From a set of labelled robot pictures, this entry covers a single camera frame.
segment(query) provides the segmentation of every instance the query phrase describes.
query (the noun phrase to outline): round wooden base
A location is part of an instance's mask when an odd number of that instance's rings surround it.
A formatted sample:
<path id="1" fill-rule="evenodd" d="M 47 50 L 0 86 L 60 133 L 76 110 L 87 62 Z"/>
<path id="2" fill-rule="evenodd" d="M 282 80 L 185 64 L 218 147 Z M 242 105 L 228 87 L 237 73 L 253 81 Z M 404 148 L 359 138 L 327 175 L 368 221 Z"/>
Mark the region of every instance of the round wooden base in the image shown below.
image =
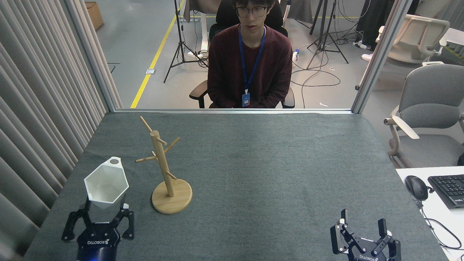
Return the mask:
<path id="1" fill-rule="evenodd" d="M 174 196 L 170 197 L 164 181 L 160 183 L 153 194 L 151 202 L 156 210 L 163 214 L 175 214 L 183 211 L 192 201 L 192 187 L 182 179 L 172 180 Z"/>

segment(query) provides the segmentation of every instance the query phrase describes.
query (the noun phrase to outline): gray floor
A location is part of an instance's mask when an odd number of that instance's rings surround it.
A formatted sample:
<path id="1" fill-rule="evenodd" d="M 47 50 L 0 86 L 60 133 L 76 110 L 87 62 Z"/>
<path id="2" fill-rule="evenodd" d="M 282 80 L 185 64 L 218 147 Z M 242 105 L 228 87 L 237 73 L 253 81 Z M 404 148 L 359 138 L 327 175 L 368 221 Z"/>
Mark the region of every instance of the gray floor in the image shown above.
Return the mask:
<path id="1" fill-rule="evenodd" d="M 104 20 L 104 24 L 97 30 L 97 35 L 107 62 L 113 69 L 112 76 L 123 106 L 125 108 L 132 106 L 137 109 L 198 108 L 198 102 L 190 99 L 188 95 L 197 84 L 206 79 L 206 68 L 200 67 L 197 63 L 182 64 L 172 68 L 166 83 L 163 83 L 179 42 L 177 24 L 174 23 L 169 30 L 175 17 L 174 2 L 172 0 L 98 0 L 97 2 Z M 314 13 L 317 3 L 318 1 L 311 3 Z M 338 1 L 337 3 L 345 16 L 356 20 L 364 1 L 357 0 L 346 4 Z M 337 18 L 332 22 L 330 32 L 346 30 L 355 25 L 354 22 L 344 19 L 338 8 L 335 15 Z M 208 15 L 208 27 L 214 21 L 214 15 Z M 182 38 L 185 39 L 186 45 L 199 51 L 200 23 L 183 22 L 181 25 L 183 26 Z M 316 23 L 313 35 L 309 35 L 309 29 L 295 20 L 288 19 L 285 23 L 294 49 L 308 45 L 317 39 L 319 27 L 320 21 Z M 339 45 L 349 64 L 346 64 L 340 53 L 328 52 L 327 55 L 322 53 L 316 55 L 310 67 L 327 63 L 322 67 L 321 72 L 299 72 L 300 68 L 297 65 L 306 68 L 316 47 L 312 46 L 309 50 L 306 47 L 300 49 L 299 59 L 293 67 L 292 81 L 294 83 L 291 84 L 295 94 L 296 108 L 351 108 L 356 96 L 354 86 L 359 84 L 367 66 L 367 62 L 361 59 L 361 55 L 371 53 L 355 47 L 352 43 L 353 41 L 350 40 L 347 44 Z M 335 47 L 331 44 L 328 49 L 335 50 Z M 446 51 L 442 57 L 456 60 L 453 54 L 446 53 Z M 145 72 L 154 60 L 156 60 L 153 67 L 155 73 L 150 76 L 142 92 L 141 86 L 146 77 Z M 386 150 L 391 134 L 389 128 L 383 125 L 383 119 L 388 117 L 398 105 L 402 83 L 407 74 L 416 67 L 418 66 L 389 59 L 364 109 L 363 114 L 374 126 Z M 141 93 L 141 96 L 135 106 L 137 93 Z M 206 98 L 205 103 L 208 105 L 211 102 Z M 459 126 L 453 126 L 447 131 L 457 140 L 464 140 Z"/>

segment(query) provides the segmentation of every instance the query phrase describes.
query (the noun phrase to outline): computer mouse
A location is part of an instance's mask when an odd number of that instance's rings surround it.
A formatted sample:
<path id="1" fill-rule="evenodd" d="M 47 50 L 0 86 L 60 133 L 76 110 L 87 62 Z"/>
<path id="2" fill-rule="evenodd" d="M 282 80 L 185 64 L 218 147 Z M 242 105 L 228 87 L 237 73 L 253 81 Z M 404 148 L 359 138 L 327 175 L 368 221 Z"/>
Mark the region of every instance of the computer mouse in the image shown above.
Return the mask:
<path id="1" fill-rule="evenodd" d="M 427 185 L 416 176 L 407 176 L 405 178 L 407 190 L 418 200 L 426 200 L 429 197 Z"/>

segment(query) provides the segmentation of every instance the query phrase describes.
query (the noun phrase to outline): black keyboard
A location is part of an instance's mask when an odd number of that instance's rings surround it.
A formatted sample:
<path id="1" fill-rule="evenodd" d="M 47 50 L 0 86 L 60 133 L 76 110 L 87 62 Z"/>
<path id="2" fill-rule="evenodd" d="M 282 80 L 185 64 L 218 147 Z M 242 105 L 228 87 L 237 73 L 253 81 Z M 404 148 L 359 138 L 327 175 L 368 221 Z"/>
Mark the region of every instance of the black keyboard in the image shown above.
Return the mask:
<path id="1" fill-rule="evenodd" d="M 431 176 L 427 180 L 449 209 L 464 208 L 464 175 Z"/>

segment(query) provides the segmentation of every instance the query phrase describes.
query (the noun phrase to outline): desk leg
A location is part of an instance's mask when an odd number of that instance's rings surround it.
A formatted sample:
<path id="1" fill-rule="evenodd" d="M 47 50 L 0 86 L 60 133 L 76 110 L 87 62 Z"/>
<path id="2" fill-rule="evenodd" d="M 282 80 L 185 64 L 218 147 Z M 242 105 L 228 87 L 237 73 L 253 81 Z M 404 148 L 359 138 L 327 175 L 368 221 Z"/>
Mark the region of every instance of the desk leg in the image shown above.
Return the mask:
<path id="1" fill-rule="evenodd" d="M 208 29 L 206 28 L 206 14 L 201 13 L 201 51 L 208 51 Z"/>

